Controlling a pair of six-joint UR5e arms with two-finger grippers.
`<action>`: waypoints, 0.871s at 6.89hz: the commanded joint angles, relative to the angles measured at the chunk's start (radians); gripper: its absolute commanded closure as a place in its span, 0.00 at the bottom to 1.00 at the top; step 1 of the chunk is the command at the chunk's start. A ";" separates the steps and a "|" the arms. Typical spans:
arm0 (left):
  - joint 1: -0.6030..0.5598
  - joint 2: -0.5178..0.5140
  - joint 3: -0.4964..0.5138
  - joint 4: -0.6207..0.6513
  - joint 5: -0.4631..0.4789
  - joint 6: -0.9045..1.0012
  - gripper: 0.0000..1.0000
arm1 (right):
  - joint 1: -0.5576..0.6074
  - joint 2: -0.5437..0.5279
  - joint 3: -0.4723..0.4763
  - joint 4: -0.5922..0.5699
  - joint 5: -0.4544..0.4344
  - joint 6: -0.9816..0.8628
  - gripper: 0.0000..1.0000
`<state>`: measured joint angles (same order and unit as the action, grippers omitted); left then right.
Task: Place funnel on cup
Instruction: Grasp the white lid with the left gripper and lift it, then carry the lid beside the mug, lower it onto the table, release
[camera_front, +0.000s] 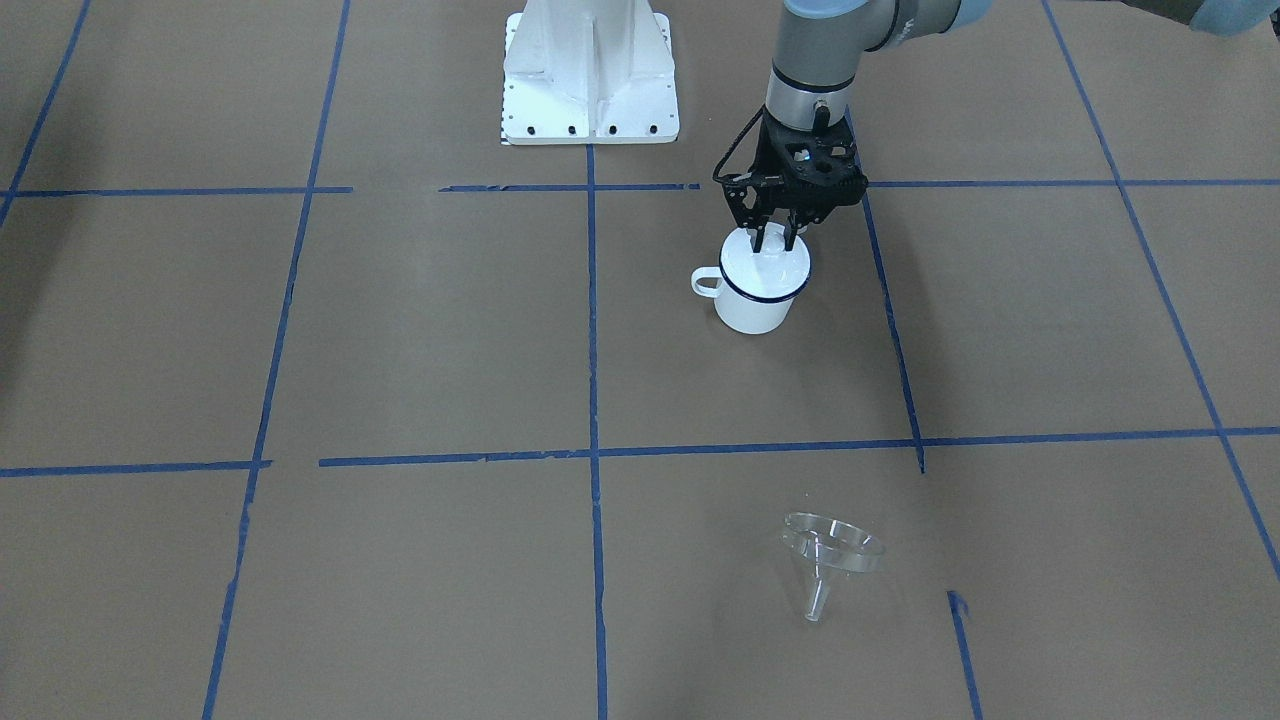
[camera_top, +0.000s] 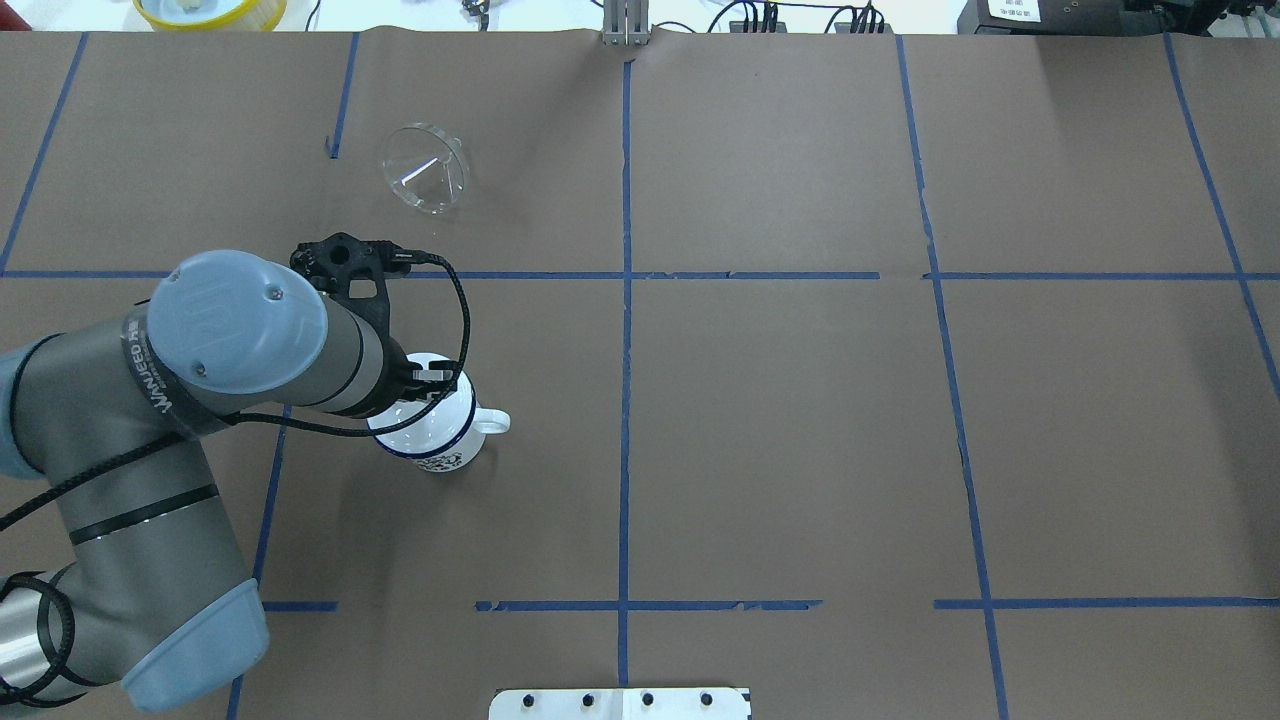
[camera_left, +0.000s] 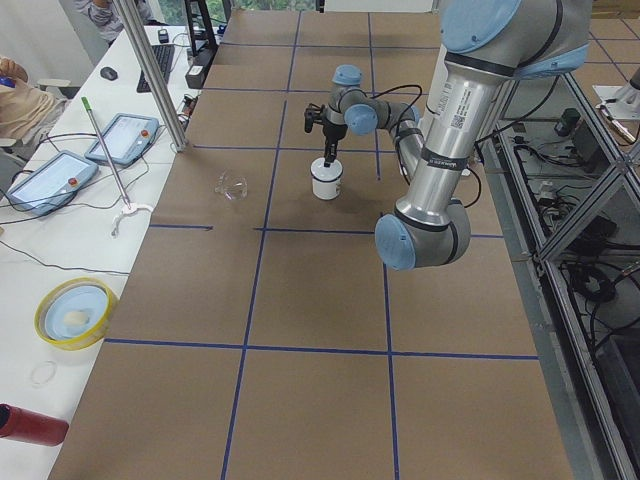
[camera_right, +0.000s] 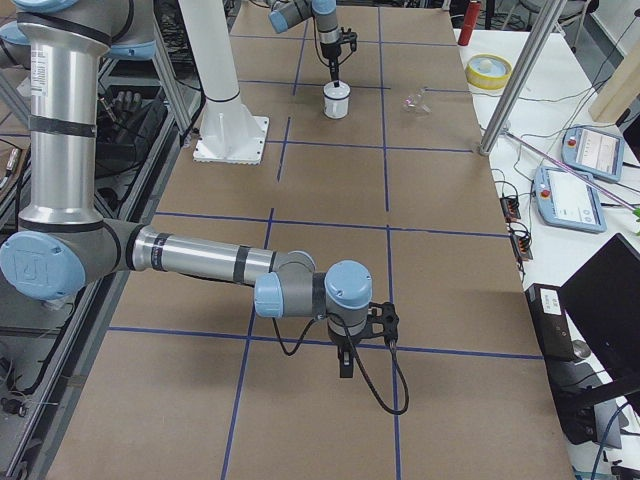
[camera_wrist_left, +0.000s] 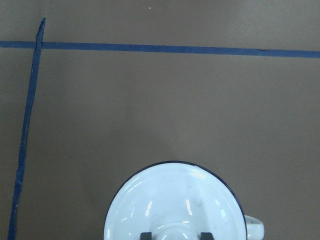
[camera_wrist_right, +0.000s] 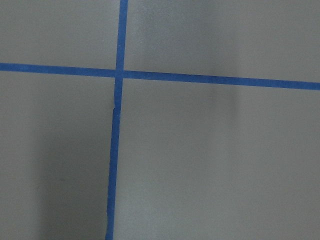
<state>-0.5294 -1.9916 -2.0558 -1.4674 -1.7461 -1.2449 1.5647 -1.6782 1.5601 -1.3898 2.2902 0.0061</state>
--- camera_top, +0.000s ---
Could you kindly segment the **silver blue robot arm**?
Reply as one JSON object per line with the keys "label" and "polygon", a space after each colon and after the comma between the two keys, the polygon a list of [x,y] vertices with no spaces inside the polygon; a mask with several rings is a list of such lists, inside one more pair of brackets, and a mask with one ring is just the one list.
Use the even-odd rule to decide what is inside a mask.
{"label": "silver blue robot arm", "polygon": [[119,684],[145,714],[201,698],[266,653],[259,592],[237,544],[204,437],[250,423],[335,437],[260,404],[370,418],[401,400],[433,410],[460,384],[456,359],[411,361],[387,304],[349,299],[351,275],[440,256],[348,237],[288,268],[251,252],[186,259],[118,319],[3,355],[3,474],[49,488],[3,518],[58,506],[74,561],[3,579],[3,716],[32,716]]}

